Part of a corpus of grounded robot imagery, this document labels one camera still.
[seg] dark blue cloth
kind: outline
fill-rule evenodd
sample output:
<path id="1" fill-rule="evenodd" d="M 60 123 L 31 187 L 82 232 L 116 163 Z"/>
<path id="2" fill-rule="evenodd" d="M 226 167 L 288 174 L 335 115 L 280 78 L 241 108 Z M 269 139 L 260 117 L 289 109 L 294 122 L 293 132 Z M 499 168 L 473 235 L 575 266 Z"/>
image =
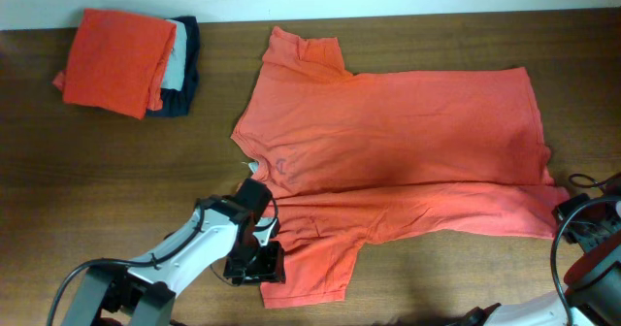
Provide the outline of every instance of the dark blue cloth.
<path id="1" fill-rule="evenodd" d="M 201 46 L 201 35 L 198 30 L 196 17 L 178 16 L 172 18 L 172 20 L 181 22 L 185 26 L 185 32 L 187 33 L 183 86 L 181 91 L 162 88 L 160 97 L 164 107 L 156 112 L 147 110 L 147 116 L 177 117 L 188 115 L 196 87 L 198 86 L 198 70 L 196 65 L 198 63 L 199 47 Z"/>

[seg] stack of folded clothes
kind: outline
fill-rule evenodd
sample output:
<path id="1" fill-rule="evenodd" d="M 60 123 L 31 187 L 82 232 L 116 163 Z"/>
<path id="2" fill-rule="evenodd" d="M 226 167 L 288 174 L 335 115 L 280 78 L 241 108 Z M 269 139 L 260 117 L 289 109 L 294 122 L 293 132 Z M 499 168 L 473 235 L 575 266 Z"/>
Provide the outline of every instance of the stack of folded clothes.
<path id="1" fill-rule="evenodd" d="M 84 10 L 66 70 L 63 101 L 136 118 L 185 116 L 198 85 L 196 17 L 160 19 Z"/>

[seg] wooden table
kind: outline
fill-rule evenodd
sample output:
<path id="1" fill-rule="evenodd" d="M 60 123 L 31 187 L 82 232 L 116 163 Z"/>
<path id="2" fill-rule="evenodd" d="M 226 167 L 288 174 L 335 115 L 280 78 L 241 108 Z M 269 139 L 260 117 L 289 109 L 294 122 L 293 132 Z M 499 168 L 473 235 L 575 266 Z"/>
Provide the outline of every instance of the wooden table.
<path id="1" fill-rule="evenodd" d="M 525 66 L 554 153 L 552 176 L 566 184 L 569 173 L 603 179 L 621 169 L 618 9 L 201 24 L 191 116 L 143 121 L 62 104 L 50 81 L 65 65 L 74 29 L 1 32 L 0 323 L 43 324 L 75 266 L 142 254 L 187 220 L 195 198 L 230 193 L 248 176 L 229 135 L 277 24 L 303 37 L 339 37 L 354 73 Z M 174 318 L 188 325 L 429 321 L 552 290 L 549 246 L 456 232 L 367 245 L 345 302 L 287 310 L 264 310 L 257 288 L 232 288 L 205 272 L 179 297 Z M 563 246 L 561 272 L 579 255 Z"/>

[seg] folded clothes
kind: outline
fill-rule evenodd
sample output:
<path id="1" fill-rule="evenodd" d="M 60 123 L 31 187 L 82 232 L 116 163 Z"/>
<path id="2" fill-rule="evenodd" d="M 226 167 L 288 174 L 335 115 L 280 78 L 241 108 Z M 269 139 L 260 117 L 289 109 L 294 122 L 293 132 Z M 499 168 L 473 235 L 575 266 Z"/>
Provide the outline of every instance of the folded clothes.
<path id="1" fill-rule="evenodd" d="M 166 20 L 120 11 L 86 9 L 69 54 L 65 103 L 100 107 L 143 118 L 159 110 L 160 89 L 175 43 Z"/>
<path id="2" fill-rule="evenodd" d="M 266 308 L 342 300 L 364 243 L 551 238 L 568 198 L 523 68 L 354 76 L 337 39 L 275 28 L 232 138 L 279 198 L 287 282 L 261 285 Z"/>
<path id="3" fill-rule="evenodd" d="M 196 17 L 179 16 L 173 20 L 185 25 L 185 33 L 187 34 L 183 85 L 181 90 L 162 88 L 160 93 L 163 102 L 162 109 L 156 112 L 148 110 L 147 116 L 176 117 L 188 115 L 194 92 L 198 86 L 197 64 L 201 35 Z"/>
<path id="4" fill-rule="evenodd" d="M 183 76 L 185 75 L 185 46 L 187 43 L 187 34 L 185 25 L 172 19 L 166 19 L 176 26 L 175 45 L 171 56 L 168 57 L 166 64 L 166 72 L 164 80 L 162 80 L 162 88 L 170 88 L 181 90 L 183 87 Z"/>

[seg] light blue cloth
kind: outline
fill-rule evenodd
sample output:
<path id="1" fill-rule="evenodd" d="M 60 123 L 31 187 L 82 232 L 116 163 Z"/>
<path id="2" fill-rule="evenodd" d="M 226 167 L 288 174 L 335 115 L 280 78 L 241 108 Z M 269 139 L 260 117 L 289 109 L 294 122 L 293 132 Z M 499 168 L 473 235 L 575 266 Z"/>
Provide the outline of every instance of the light blue cloth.
<path id="1" fill-rule="evenodd" d="M 164 72 L 164 80 L 162 80 L 162 88 L 175 89 L 181 91 L 183 87 L 183 78 L 185 77 L 185 47 L 187 44 L 187 33 L 185 25 L 176 20 L 166 19 L 172 22 L 176 27 L 175 44 L 171 56 L 168 57 L 166 64 L 166 72 Z"/>

